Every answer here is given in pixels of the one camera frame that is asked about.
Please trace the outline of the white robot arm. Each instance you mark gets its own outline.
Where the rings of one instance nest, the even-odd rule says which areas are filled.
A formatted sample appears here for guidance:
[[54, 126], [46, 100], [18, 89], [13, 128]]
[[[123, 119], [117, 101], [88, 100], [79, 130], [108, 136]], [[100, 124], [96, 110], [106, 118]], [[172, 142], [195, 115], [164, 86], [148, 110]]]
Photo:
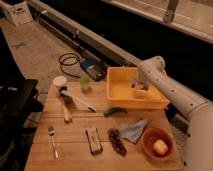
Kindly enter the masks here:
[[184, 171], [213, 171], [213, 101], [163, 73], [161, 56], [137, 60], [133, 87], [155, 86], [189, 121], [184, 153]]

